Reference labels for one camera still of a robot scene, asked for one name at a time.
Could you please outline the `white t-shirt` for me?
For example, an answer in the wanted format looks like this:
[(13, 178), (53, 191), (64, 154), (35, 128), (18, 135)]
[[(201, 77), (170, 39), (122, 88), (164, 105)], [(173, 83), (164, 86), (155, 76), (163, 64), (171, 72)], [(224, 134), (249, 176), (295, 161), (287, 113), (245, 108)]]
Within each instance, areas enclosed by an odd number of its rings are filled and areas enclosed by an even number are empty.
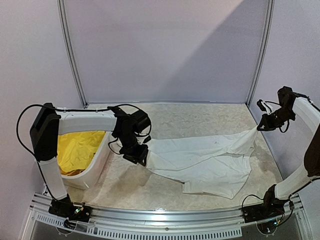
[(148, 142), (146, 168), (182, 183), (184, 194), (233, 199), (246, 183), (258, 130)]

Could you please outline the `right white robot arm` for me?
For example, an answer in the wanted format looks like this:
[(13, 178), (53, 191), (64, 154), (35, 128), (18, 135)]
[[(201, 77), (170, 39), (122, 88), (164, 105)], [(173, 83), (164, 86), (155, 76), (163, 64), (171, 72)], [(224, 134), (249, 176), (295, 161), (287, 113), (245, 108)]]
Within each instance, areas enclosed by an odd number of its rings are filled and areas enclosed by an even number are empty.
[(260, 132), (271, 132), (288, 127), (294, 121), (301, 129), (294, 127), (284, 141), (291, 143), (291, 150), (301, 159), (299, 167), (283, 181), (271, 186), (264, 195), (258, 213), (269, 218), (278, 210), (278, 205), (288, 202), (292, 195), (320, 177), (320, 109), (305, 94), (284, 86), (277, 92), (278, 109), (273, 110), (270, 101), (258, 100), (257, 106), (264, 114), (257, 126)]

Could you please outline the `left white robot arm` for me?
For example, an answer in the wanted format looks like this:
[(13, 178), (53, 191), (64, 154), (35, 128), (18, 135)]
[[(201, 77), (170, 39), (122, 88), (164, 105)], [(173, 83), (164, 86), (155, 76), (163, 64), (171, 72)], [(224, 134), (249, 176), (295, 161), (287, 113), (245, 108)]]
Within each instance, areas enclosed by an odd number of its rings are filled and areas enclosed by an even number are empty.
[(63, 216), (74, 213), (74, 205), (66, 200), (68, 193), (58, 166), (58, 137), (60, 135), (104, 131), (121, 142), (119, 154), (134, 164), (146, 166), (148, 146), (139, 143), (142, 131), (151, 128), (151, 120), (146, 112), (137, 108), (126, 113), (120, 105), (105, 109), (62, 109), (52, 103), (40, 106), (29, 134), (33, 155), (38, 162), (40, 173), (49, 194), (56, 201), (55, 209)]

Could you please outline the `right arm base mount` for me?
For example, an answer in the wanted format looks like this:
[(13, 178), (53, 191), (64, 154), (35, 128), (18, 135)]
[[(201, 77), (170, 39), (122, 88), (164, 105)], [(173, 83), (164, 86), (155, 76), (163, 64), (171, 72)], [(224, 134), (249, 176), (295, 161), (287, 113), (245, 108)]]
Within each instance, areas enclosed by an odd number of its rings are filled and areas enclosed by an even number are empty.
[(285, 204), (288, 200), (276, 200), (275, 202), (259, 203), (254, 205), (243, 206), (241, 208), (242, 217), (245, 223), (268, 220), (280, 216), (285, 216)]

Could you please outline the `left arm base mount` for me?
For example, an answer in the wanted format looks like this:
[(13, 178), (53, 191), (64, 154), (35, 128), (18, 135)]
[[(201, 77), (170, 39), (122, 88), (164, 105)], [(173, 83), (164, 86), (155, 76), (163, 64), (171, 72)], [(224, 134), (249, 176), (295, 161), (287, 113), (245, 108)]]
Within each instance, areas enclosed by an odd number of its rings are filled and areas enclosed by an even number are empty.
[(92, 211), (92, 207), (85, 203), (74, 203), (68, 196), (60, 200), (53, 199), (48, 210), (52, 215), (84, 223), (89, 222)]

